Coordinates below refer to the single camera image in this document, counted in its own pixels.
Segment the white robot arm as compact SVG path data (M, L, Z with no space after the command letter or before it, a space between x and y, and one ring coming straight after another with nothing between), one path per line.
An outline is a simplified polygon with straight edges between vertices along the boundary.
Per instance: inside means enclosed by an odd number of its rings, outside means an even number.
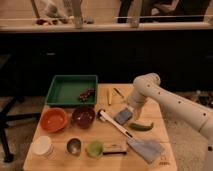
M152 98L177 114L201 135L213 139L213 110L161 88L160 83L160 77L156 73L137 76L128 96L129 105L140 108L147 97Z

